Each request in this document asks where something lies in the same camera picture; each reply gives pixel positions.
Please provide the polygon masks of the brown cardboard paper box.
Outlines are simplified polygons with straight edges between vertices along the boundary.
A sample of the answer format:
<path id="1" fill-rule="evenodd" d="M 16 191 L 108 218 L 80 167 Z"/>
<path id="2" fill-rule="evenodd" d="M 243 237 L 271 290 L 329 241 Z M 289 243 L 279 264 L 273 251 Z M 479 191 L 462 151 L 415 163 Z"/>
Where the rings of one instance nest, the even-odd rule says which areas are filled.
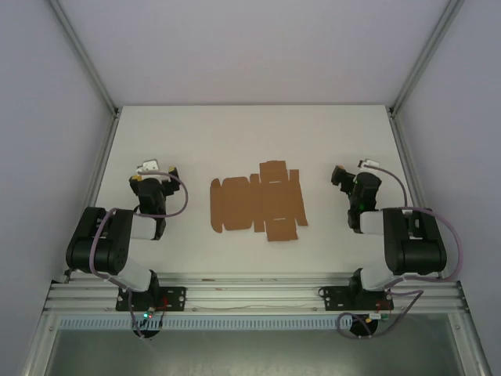
<path id="1" fill-rule="evenodd" d="M 216 233 L 248 230 L 269 242 L 297 240 L 308 220 L 300 173 L 285 161 L 266 161 L 248 177 L 214 179 L 210 187 L 211 227 Z"/>

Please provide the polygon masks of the grey metal sheet panel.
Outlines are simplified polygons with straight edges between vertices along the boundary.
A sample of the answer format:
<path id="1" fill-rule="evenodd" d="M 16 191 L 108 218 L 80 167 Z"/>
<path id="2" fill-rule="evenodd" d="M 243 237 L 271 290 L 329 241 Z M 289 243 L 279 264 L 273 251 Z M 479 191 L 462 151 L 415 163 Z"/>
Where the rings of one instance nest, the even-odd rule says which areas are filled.
<path id="1" fill-rule="evenodd" d="M 407 323 L 376 341 L 332 331 L 62 331 L 47 376 L 464 376 L 446 327 Z"/>

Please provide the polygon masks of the aluminium table side rail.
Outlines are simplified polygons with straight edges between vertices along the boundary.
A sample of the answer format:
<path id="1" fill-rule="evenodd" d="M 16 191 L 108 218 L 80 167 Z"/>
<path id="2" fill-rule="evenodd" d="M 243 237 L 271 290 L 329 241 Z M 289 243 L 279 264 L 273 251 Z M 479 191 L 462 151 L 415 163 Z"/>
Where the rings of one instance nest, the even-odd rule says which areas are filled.
<path id="1" fill-rule="evenodd" d="M 402 168 L 405 175 L 405 180 L 409 188 L 409 194 L 412 198 L 413 203 L 416 206 L 424 208 L 433 208 L 429 200 L 424 194 L 423 187 L 420 181 L 420 176 L 417 173 L 416 166 L 414 164 L 413 156 L 409 143 L 405 138 L 404 129 L 401 122 L 393 112 L 387 110 L 388 119 L 390 121 L 393 136 L 395 138 L 395 143 L 398 149 L 398 155 L 402 164 Z"/>
<path id="2" fill-rule="evenodd" d="M 100 187 L 103 181 L 103 176 L 106 171 L 106 166 L 117 132 L 120 116 L 121 109 L 119 109 L 117 113 L 112 117 L 111 123 L 106 131 L 103 145 L 99 149 L 96 166 L 94 167 L 91 178 L 89 180 L 89 187 L 84 200 L 84 206 L 79 212 L 80 215 L 83 215 L 87 207 L 94 206 L 97 202 Z"/>

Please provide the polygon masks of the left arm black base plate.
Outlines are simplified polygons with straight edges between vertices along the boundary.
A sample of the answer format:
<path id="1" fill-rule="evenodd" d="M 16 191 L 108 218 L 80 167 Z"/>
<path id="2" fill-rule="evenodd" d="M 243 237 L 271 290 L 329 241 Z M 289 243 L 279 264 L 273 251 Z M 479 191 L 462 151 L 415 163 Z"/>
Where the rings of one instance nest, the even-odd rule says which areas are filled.
<path id="1" fill-rule="evenodd" d="M 185 287 L 159 287 L 158 292 L 134 292 L 132 309 L 134 312 L 155 311 L 183 312 L 186 303 Z"/>

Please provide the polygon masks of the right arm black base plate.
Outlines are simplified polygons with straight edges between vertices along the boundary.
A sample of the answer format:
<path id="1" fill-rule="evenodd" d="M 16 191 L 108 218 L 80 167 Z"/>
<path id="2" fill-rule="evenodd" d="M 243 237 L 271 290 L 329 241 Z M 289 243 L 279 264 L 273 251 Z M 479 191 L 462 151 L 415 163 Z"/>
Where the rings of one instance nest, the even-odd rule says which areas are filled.
<path id="1" fill-rule="evenodd" d="M 326 311 L 392 311 L 394 303 L 384 291 L 353 291 L 348 286 L 325 286 L 318 291 Z"/>

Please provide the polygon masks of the aluminium mounting rail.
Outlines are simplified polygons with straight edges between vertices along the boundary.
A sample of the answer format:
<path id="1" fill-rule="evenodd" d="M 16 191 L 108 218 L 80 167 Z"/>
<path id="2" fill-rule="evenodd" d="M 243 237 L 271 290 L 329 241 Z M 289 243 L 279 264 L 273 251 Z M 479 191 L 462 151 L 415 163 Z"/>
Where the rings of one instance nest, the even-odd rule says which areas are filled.
<path id="1" fill-rule="evenodd" d="M 186 313 L 322 314 L 324 302 L 319 289 L 345 286 L 346 273 L 313 274 L 213 274 L 161 273 L 159 283 L 186 288 Z M 412 313 L 466 313 L 469 310 L 463 289 L 457 282 L 404 281 L 393 287 L 394 313 L 410 302 L 409 291 L 423 295 L 413 304 Z M 111 313 L 117 303 L 117 288 L 84 273 L 73 273 L 66 283 L 52 284 L 44 304 L 46 312 Z"/>

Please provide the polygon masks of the aluminium frame post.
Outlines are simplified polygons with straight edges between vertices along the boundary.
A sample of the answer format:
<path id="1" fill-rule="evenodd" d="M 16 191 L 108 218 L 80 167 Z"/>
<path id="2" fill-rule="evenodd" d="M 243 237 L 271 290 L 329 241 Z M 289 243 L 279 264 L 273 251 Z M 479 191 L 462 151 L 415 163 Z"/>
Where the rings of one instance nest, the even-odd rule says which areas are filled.
<path id="1" fill-rule="evenodd" d="M 448 0 L 446 7 L 433 27 L 427 41 L 424 44 L 424 47 L 416 58 L 411 71 L 406 77 L 402 87 L 399 89 L 395 100 L 388 108 L 388 113 L 391 117 L 394 118 L 405 105 L 420 78 L 424 74 L 424 71 L 431 62 L 434 54 L 437 52 L 438 47 L 442 43 L 447 31 L 460 12 L 464 2 L 465 0 Z"/>
<path id="2" fill-rule="evenodd" d="M 89 54 L 84 47 L 84 44 L 81 42 L 81 39 L 77 35 L 77 32 L 74 29 L 73 24 L 71 23 L 70 17 L 67 15 L 67 12 L 63 8 L 60 0 L 46 1 L 49 4 L 50 9 L 53 11 L 56 19 L 58 20 L 59 25 L 62 27 L 63 33 L 69 40 L 72 49 L 75 51 L 78 61 L 82 65 L 85 73 L 88 75 L 90 82 L 98 92 L 100 99 L 105 104 L 107 110 L 111 113 L 111 116 L 115 118 L 119 112 L 119 109 L 115 102 L 112 100 L 108 90 L 106 89 L 103 80 L 101 79 L 95 65 L 90 59 Z"/>

